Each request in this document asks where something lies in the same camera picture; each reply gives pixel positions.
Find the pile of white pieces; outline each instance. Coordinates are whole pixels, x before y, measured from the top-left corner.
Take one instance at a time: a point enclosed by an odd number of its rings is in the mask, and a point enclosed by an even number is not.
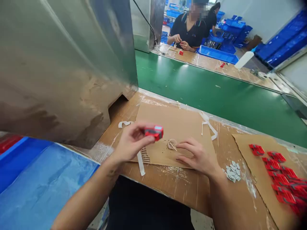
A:
[[[226,172],[225,170],[224,173],[226,174],[227,178],[229,180],[231,180],[233,183],[237,181],[240,181],[241,180],[241,173],[240,173],[240,166],[238,163],[235,163],[234,161],[231,161],[231,165],[229,166],[226,166]]]

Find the hand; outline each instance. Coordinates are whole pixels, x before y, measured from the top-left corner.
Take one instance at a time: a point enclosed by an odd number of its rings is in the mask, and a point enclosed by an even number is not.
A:
[[[180,35],[179,35],[179,34],[175,34],[175,35],[173,36],[173,38],[174,38],[174,40],[175,40],[176,43],[182,42],[182,39],[180,38]]]
[[[181,48],[183,48],[184,50],[190,50],[191,49],[191,47],[189,46],[189,44],[186,42],[186,41],[182,41],[181,43],[180,43],[180,46],[181,46]]]
[[[216,173],[223,172],[218,165],[215,153],[206,152],[202,145],[193,138],[180,142],[176,145],[176,148],[189,150],[194,155],[192,158],[188,158],[181,154],[177,156],[177,160],[186,163],[209,178]]]
[[[124,128],[116,150],[111,154],[118,163],[132,160],[146,145],[155,141],[153,136],[145,136],[145,127],[154,127],[151,123],[135,122]]]

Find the wooden workbench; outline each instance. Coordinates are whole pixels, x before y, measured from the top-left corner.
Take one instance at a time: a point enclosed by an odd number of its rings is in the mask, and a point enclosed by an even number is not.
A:
[[[118,123],[120,121],[135,121],[140,102],[173,106],[166,100],[159,100],[140,92],[137,92],[130,101],[120,97],[109,109],[111,125],[91,150],[68,147],[98,163],[102,163],[112,153],[113,148],[119,141],[119,134],[122,129],[118,128]],[[242,180],[236,183],[229,181],[229,193],[240,204],[240,211],[250,224],[250,229],[277,229],[254,185],[254,178],[251,176],[235,139],[232,137],[232,134],[243,133],[242,130],[235,128],[233,124],[228,125],[227,121],[223,119],[216,121],[212,116],[210,116],[210,123],[218,132],[218,138],[213,141],[213,145],[219,165],[225,169],[226,165],[231,164],[232,160],[243,165],[241,168]],[[307,165],[305,157],[302,159],[294,157],[299,167],[302,167],[301,162],[303,162],[303,165]],[[150,164],[145,164],[144,167],[146,174],[142,177],[137,163],[126,163],[122,175],[211,217],[209,180],[207,177],[191,169]]]
[[[189,51],[184,51],[183,55],[180,55],[179,49],[174,49],[173,46],[161,43],[159,51],[158,50],[152,50],[152,53],[162,55],[168,58],[173,58],[185,63],[188,63],[190,65],[194,65],[196,67],[200,67],[209,71],[213,71],[216,73],[223,74],[228,77],[236,78],[241,81],[248,82],[250,84],[259,85],[261,87],[274,90],[276,92],[281,92],[281,90],[274,84],[274,82],[270,78],[266,78],[264,80],[260,79],[259,77],[256,77],[255,75],[251,74],[249,71],[250,69],[247,68],[241,68],[236,69],[233,64],[225,65],[223,68],[221,68],[221,64],[223,63],[220,60],[210,58],[198,53],[192,53]]]

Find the blue tarp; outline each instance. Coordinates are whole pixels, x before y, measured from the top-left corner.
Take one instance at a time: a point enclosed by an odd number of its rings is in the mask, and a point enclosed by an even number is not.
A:
[[[0,194],[1,230],[50,229],[68,199],[97,167],[95,162],[51,144]]]

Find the cardboard sheet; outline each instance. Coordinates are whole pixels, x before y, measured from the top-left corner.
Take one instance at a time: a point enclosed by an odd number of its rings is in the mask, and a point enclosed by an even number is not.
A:
[[[280,152],[287,160],[281,165],[292,168],[299,177],[302,177],[302,172],[297,168],[297,165],[290,159],[288,150],[284,146],[279,145],[270,136],[233,134],[233,137],[235,138],[239,150],[242,153],[244,159],[246,160],[252,175],[255,177],[256,187],[264,203],[269,209],[269,212],[271,213],[271,216],[275,221],[276,226],[279,228],[279,230],[295,229],[295,225],[298,221],[298,218],[292,212],[288,205],[280,203],[277,200],[275,192],[271,187],[271,184],[273,184],[272,179],[267,173],[264,162],[262,161],[261,157],[253,155],[249,144],[256,144],[262,146],[263,150],[265,151],[263,157],[270,158],[267,155],[268,151]]]
[[[170,139],[175,139],[179,143],[184,139],[193,137],[209,153],[215,154],[208,125],[203,125],[203,135],[201,135],[203,120],[197,112],[141,103],[136,120],[145,120],[163,126],[163,138],[155,144],[146,146],[151,164],[190,168],[177,161],[176,157],[178,154],[185,154],[188,157],[193,155],[185,149],[177,149],[178,152],[169,149],[167,143]]]

